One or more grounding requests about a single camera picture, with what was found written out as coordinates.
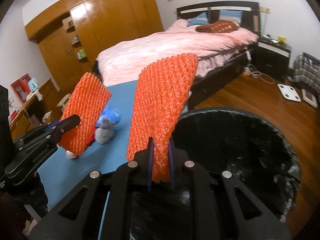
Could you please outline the right blue pillow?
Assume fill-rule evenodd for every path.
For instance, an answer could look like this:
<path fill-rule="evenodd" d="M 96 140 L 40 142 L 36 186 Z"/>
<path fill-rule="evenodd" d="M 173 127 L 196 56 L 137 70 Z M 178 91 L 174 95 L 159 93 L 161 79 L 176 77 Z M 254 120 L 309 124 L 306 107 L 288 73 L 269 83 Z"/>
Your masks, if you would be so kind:
<path fill-rule="evenodd" d="M 242 22 L 241 10 L 220 10 L 219 20 L 231 21 L 238 24 Z"/>

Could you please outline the orange foam net sleeve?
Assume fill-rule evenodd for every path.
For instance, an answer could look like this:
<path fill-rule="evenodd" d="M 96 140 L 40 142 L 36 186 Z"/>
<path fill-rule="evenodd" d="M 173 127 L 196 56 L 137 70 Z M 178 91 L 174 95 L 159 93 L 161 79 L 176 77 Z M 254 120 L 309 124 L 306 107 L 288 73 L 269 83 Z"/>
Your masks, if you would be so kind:
<path fill-rule="evenodd" d="M 160 59 L 145 67 L 138 77 L 126 158 L 147 148 L 153 139 L 152 181 L 168 182 L 169 139 L 197 71 L 198 57 L 187 53 Z"/>

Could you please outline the blue table mat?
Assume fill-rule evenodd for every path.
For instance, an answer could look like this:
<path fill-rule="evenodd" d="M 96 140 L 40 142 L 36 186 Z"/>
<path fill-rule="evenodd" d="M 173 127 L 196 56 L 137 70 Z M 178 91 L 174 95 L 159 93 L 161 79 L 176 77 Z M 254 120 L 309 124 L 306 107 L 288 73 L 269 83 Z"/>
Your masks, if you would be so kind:
<path fill-rule="evenodd" d="M 116 109 L 121 116 L 116 124 L 113 138 L 105 144 L 94 141 L 78 159 L 68 159 L 66 151 L 58 150 L 38 169 L 41 182 L 48 197 L 48 206 L 54 207 L 91 171 L 102 174 L 115 171 L 127 162 L 126 150 L 129 140 L 132 107 L 135 97 L 136 81 L 108 87 L 112 97 L 109 109 Z"/>

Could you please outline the light blue electric kettle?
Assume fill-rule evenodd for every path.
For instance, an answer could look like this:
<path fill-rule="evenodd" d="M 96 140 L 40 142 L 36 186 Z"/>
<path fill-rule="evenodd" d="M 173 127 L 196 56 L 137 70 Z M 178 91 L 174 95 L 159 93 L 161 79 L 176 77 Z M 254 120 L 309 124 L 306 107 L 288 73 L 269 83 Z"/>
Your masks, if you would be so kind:
<path fill-rule="evenodd" d="M 28 81 L 28 87 L 30 91 L 33 93 L 38 90 L 39 88 L 39 83 L 38 81 L 33 77 Z"/>

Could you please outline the black lined trash bin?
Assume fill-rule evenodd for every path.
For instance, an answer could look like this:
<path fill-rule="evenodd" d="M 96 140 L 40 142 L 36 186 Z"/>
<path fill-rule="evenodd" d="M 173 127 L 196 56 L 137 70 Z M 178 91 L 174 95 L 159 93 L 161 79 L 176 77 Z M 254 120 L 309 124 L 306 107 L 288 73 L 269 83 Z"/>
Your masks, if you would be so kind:
<path fill-rule="evenodd" d="M 240 109 L 204 108 L 179 117 L 169 141 L 214 183 L 230 171 L 285 225 L 300 182 L 297 155 L 265 119 Z M 132 239 L 191 239 L 188 187 L 152 181 L 133 192 Z"/>

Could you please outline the left blue pillow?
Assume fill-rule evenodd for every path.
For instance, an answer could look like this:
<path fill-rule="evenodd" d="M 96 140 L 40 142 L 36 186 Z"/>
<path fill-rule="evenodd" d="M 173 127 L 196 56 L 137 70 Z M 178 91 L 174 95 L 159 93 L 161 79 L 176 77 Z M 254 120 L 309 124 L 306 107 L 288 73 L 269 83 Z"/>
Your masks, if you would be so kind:
<path fill-rule="evenodd" d="M 202 12 L 201 14 L 197 15 L 194 18 L 190 18 L 188 20 L 187 26 L 190 27 L 193 25 L 207 25 L 207 24 L 209 24 L 207 14 L 206 12 Z"/>

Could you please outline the red cloth garment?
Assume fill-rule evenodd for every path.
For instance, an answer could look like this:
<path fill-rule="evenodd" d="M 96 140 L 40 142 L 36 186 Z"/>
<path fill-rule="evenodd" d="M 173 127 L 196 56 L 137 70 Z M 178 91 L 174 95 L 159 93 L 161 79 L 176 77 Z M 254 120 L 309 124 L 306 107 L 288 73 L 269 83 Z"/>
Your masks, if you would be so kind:
<path fill-rule="evenodd" d="M 87 143 L 86 143 L 86 145 L 85 145 L 85 150 L 86 150 L 89 146 L 91 146 L 92 143 L 95 141 L 94 135 L 95 135 L 96 129 L 97 129 L 96 127 L 93 128 L 92 133 L 90 134 L 89 138 L 87 139 Z M 66 151 L 66 157 L 67 157 L 68 159 L 73 159 L 73 160 L 74 160 L 74 159 L 78 159 L 80 156 L 72 153 L 71 151 Z"/>

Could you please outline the bed with pink duvet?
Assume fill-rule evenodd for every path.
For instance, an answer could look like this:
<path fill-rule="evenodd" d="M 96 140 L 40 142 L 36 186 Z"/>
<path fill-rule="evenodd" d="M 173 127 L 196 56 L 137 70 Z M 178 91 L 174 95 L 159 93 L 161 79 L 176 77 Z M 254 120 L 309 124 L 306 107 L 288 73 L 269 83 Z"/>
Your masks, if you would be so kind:
<path fill-rule="evenodd" d="M 219 20 L 220 10 L 241 10 L 240 27 L 231 33 L 199 33 L 190 18 L 206 12 L 209 24 Z M 93 73 L 106 86 L 135 81 L 148 64 L 172 55 L 193 53 L 199 62 L 188 107 L 199 103 L 236 79 L 253 53 L 260 36 L 259 3 L 217 1 L 188 5 L 177 9 L 177 20 L 166 31 L 143 38 L 119 42 L 99 53 Z"/>

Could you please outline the white bathroom scale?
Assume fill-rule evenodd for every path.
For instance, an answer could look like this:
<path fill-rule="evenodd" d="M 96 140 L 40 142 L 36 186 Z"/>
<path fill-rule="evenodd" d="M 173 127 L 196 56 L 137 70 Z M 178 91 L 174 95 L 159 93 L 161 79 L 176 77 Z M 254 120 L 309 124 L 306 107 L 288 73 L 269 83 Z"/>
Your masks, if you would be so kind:
<path fill-rule="evenodd" d="M 277 84 L 277 87 L 279 88 L 280 93 L 285 99 L 295 102 L 301 102 L 301 98 L 293 87 L 284 84 Z"/>

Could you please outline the wooden wardrobe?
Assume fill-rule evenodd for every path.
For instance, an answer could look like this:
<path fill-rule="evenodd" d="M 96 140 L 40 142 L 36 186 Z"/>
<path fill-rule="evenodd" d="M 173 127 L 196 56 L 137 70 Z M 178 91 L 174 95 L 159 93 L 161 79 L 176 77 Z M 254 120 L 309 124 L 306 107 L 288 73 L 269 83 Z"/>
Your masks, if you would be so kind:
<path fill-rule="evenodd" d="M 163 31 L 155 0 L 59 0 L 25 26 L 57 86 L 74 88 L 98 54 Z"/>

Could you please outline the plaid cloth on chair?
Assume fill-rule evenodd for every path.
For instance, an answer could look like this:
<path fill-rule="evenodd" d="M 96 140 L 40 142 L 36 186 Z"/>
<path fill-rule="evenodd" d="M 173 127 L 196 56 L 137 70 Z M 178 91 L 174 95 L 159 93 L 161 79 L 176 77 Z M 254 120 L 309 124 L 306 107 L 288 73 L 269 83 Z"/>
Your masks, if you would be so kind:
<path fill-rule="evenodd" d="M 303 53 L 293 63 L 293 81 L 307 84 L 319 95 L 319 59 Z"/>

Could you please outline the red white book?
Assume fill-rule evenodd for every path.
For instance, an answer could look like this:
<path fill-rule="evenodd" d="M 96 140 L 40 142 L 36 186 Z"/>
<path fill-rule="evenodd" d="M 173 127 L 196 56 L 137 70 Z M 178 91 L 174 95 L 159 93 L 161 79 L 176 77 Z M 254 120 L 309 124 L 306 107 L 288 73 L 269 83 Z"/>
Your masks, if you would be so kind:
<path fill-rule="evenodd" d="M 312 107 L 318 107 L 317 99 L 311 92 L 307 91 L 306 89 L 302 89 L 302 97 L 303 100 L 310 104 Z"/>

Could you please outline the wooden side cabinet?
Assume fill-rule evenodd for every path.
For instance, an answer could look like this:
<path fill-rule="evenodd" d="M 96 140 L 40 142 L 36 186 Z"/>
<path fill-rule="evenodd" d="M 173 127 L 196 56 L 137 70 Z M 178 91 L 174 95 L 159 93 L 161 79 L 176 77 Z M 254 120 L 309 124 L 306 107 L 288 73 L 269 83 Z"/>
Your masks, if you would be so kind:
<path fill-rule="evenodd" d="M 11 122 L 13 140 L 43 123 L 47 124 L 61 118 L 62 112 L 57 104 L 62 97 L 51 79 L 40 85 L 40 94 L 42 100 L 39 101 L 37 96 L 33 95 Z"/>

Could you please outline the brown dotted pillow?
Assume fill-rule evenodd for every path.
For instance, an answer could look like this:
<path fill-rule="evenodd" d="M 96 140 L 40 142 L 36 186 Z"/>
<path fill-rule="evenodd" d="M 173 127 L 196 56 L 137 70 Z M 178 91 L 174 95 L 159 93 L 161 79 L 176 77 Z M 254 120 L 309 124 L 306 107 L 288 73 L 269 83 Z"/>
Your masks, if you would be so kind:
<path fill-rule="evenodd" d="M 212 24 L 200 25 L 196 27 L 196 31 L 199 33 L 212 33 L 212 34 L 222 34 L 231 33 L 237 30 L 240 25 L 233 21 L 218 20 Z"/>

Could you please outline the small white wooden stool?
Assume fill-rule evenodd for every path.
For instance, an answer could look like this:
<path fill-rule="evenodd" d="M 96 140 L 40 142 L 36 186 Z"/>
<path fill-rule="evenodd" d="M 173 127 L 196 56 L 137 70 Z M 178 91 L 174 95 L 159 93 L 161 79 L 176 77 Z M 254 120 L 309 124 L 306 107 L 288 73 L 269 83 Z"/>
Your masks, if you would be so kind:
<path fill-rule="evenodd" d="M 71 96 L 70 93 L 66 94 L 66 95 L 59 101 L 59 103 L 57 104 L 57 107 L 61 107 L 61 109 L 63 110 L 63 109 L 66 107 L 67 102 L 68 102 L 70 96 Z"/>

